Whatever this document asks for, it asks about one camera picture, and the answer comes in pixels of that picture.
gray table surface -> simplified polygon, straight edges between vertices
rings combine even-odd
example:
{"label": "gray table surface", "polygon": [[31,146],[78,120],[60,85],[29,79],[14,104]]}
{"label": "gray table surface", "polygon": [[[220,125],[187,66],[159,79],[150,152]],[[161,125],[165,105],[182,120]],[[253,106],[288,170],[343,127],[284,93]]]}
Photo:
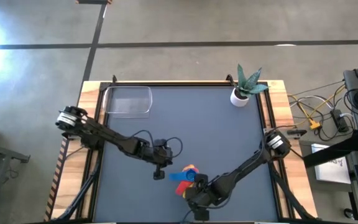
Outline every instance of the gray table surface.
{"label": "gray table surface", "polygon": [[[112,119],[108,126],[125,135],[147,129],[154,139],[179,137],[184,143],[166,178],[153,180],[155,166],[126,157],[106,144],[96,201],[95,222],[179,222],[189,210],[175,194],[169,173],[194,164],[210,179],[230,172],[258,150],[262,127],[256,97],[248,105],[231,105],[229,87],[152,87],[148,118]],[[148,139],[142,133],[139,137]],[[170,142],[174,153],[179,143]],[[212,210],[210,221],[275,221],[275,203],[267,165],[241,180],[231,201]]]}

transparent tray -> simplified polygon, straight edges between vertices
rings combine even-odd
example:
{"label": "transparent tray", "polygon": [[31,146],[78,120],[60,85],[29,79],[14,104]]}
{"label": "transparent tray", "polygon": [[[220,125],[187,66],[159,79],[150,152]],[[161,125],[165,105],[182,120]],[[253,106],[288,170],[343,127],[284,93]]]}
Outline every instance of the transparent tray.
{"label": "transparent tray", "polygon": [[103,96],[103,108],[113,118],[148,118],[153,104],[147,86],[112,86]]}

potted plant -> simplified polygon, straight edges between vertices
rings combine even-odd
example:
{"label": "potted plant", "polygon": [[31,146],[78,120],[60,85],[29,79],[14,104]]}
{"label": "potted plant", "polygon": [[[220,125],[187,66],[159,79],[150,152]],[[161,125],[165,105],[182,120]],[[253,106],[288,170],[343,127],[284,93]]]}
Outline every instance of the potted plant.
{"label": "potted plant", "polygon": [[234,83],[231,75],[227,76],[227,80],[229,80],[231,84],[234,86],[234,89],[230,96],[230,102],[234,106],[238,106],[238,107],[245,106],[252,95],[258,94],[261,91],[264,91],[268,88],[265,85],[258,84],[258,79],[260,77],[261,70],[262,68],[260,68],[254,74],[252,74],[247,80],[241,65],[238,65],[237,75],[239,80],[237,84]]}

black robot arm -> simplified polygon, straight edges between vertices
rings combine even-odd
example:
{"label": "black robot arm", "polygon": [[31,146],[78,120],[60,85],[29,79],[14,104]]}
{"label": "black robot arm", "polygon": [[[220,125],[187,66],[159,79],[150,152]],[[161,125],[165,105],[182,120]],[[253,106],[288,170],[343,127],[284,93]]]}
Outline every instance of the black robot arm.
{"label": "black robot arm", "polygon": [[88,117],[84,109],[66,106],[60,112],[56,125],[64,131],[63,136],[66,138],[70,135],[79,136],[82,145],[87,148],[102,147],[103,142],[107,141],[129,157],[155,164],[155,180],[163,179],[165,174],[160,169],[172,164],[172,150],[167,146],[166,140],[157,139],[150,145],[142,138],[125,137]]}
{"label": "black robot arm", "polygon": [[[195,184],[193,187],[186,189],[186,201],[194,213],[195,220],[208,221],[209,211],[207,209],[217,209],[225,206],[238,181],[262,164],[269,163],[272,166],[272,162],[284,158],[290,152],[290,148],[291,144],[288,139],[280,131],[274,129],[264,135],[260,150],[256,151],[251,158],[232,172],[219,175],[209,182],[207,175],[196,174]],[[300,205],[275,170],[273,178],[283,189],[283,192],[291,201],[291,204],[294,205],[301,218],[314,218]]]}

desk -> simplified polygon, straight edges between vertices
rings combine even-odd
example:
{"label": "desk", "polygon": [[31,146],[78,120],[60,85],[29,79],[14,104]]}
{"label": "desk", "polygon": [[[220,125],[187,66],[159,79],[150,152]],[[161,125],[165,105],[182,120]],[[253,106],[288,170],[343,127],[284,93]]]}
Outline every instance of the desk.
{"label": "desk", "polygon": [[[181,82],[222,83],[222,81],[178,81],[178,83]],[[269,117],[271,118],[272,116],[275,118],[274,122],[276,126],[293,124],[284,82],[282,80],[268,80],[265,82],[267,82],[270,87],[269,94],[267,97],[264,94],[261,94],[260,98],[266,126],[268,128],[271,127],[272,122],[270,122]],[[100,110],[97,110],[96,104],[98,103],[98,99],[103,97],[99,95],[99,89],[101,85],[103,86],[104,82],[84,82],[81,90],[80,100],[78,102],[78,106],[80,108],[84,108],[88,112],[90,117],[94,117],[96,115],[100,122],[103,121],[104,116],[100,112]],[[268,108],[270,102],[266,99],[270,99],[271,101],[273,114],[269,114]],[[291,144],[292,148],[301,154],[298,141],[291,140]],[[46,221],[51,219],[51,217],[58,217],[64,212],[67,206],[74,199],[75,195],[78,193],[78,190],[81,187],[81,183],[85,179],[84,171],[88,172],[93,168],[94,160],[96,159],[96,155],[98,153],[97,151],[91,152],[87,150],[82,150],[70,156],[70,159],[68,159],[67,161],[63,160],[66,154],[77,150],[79,147],[79,140],[71,140],[70,143],[68,143],[67,139],[63,139],[62,141],[60,155],[58,158],[57,167],[55,169],[55,176],[53,178],[52,187],[47,202],[47,209],[44,216],[44,219]],[[317,216],[313,196],[311,194],[310,185],[308,182],[306,169],[303,165],[303,161],[291,152],[284,159],[284,164],[285,168],[283,168],[286,170],[288,185],[290,186],[291,191],[300,201],[302,206],[304,206],[310,214],[312,214],[313,216]],[[73,218],[78,217],[80,215],[84,218],[88,217],[88,214],[94,213],[93,208],[90,207],[90,199],[92,192],[95,194],[95,190],[93,188],[88,191],[84,199],[84,203],[81,209],[82,213],[75,213],[75,215],[73,215]],[[288,211],[286,199],[281,193],[280,189],[278,190],[278,194],[280,196],[280,209],[282,210],[283,217],[289,217],[289,213],[291,211]]]}

